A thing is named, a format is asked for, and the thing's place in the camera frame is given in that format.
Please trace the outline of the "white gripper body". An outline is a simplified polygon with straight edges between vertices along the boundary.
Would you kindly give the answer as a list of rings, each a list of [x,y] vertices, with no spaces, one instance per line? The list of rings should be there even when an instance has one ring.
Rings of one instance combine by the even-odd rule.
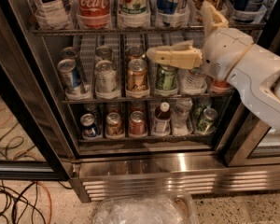
[[[216,29],[203,43],[202,71],[213,79],[225,80],[253,44],[253,38],[238,29]]]

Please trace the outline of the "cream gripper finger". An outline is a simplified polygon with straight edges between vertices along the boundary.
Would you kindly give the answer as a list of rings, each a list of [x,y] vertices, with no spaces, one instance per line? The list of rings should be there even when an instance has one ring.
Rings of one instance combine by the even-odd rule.
[[[216,29],[229,27],[228,20],[211,3],[204,1],[201,12],[205,37],[208,37]]]
[[[200,67],[203,54],[192,46],[192,41],[175,43],[172,46],[157,46],[147,50],[147,57],[154,63],[181,69]]]

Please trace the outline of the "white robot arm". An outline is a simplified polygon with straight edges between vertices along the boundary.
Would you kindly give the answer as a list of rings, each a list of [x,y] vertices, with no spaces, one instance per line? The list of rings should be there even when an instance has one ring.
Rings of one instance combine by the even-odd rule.
[[[199,67],[238,92],[254,115],[280,133],[280,57],[254,43],[250,35],[230,28],[227,19],[208,2],[202,5],[204,42],[189,41],[147,50],[154,63],[182,69]]]

